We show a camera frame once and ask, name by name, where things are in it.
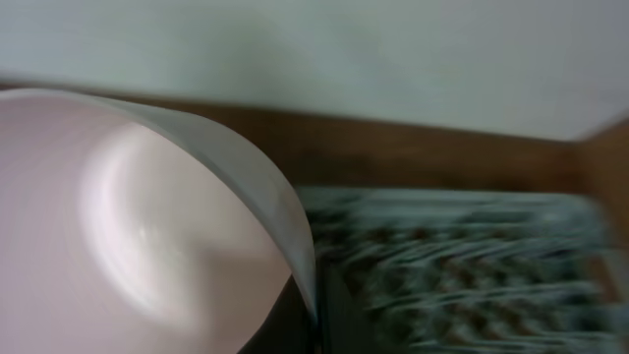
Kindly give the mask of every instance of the brown wood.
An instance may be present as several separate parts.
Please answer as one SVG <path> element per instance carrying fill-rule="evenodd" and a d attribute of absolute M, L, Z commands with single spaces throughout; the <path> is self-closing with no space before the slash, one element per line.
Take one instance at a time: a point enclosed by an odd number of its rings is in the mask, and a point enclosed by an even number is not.
<path fill-rule="evenodd" d="M 50 85 L 9 83 L 4 89 L 15 87 Z M 211 118 L 252 141 L 294 184 L 586 192 L 579 158 L 570 143 L 97 89 L 62 89 Z"/>
<path fill-rule="evenodd" d="M 620 231 L 618 243 L 629 251 L 629 120 L 580 146 L 593 194 Z"/>

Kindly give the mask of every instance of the wooden edge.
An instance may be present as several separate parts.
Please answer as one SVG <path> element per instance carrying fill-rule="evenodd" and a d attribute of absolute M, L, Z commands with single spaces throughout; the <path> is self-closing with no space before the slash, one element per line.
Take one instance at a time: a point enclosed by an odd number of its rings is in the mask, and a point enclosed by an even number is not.
<path fill-rule="evenodd" d="M 211 118 L 253 142 L 294 184 L 586 193 L 570 143 L 0 80 L 0 89 L 27 87 Z"/>
<path fill-rule="evenodd" d="M 580 142 L 577 150 L 583 165 L 584 179 L 591 194 L 602 206 L 613 226 L 610 245 L 624 258 L 629 257 L 629 120 L 617 122 L 608 129 Z M 620 296 L 621 279 L 609 276 L 616 287 L 614 302 L 627 302 Z"/>

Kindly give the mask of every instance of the dish rack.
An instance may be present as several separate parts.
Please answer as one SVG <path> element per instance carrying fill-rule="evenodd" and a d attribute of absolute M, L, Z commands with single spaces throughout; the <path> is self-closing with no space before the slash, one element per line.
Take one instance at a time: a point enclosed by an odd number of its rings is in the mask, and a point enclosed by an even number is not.
<path fill-rule="evenodd" d="M 298 188 L 318 257 L 338 265 L 385 347 L 418 353 L 621 353 L 588 272 L 597 210 L 567 195 Z"/>

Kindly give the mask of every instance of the white wall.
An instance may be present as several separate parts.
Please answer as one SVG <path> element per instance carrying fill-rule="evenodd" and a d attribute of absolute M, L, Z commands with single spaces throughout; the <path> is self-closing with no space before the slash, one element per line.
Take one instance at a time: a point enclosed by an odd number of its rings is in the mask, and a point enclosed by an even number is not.
<path fill-rule="evenodd" d="M 629 108 L 626 0 L 0 0 L 0 77 L 572 140 Z"/>

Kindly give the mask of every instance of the white bowl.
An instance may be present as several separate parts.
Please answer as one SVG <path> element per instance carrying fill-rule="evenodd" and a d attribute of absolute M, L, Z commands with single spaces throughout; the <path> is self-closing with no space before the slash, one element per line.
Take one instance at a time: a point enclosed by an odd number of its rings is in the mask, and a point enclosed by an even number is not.
<path fill-rule="evenodd" d="M 0 94 L 0 353 L 234 353 L 288 265 L 314 310 L 304 211 L 231 130 L 66 92 Z"/>

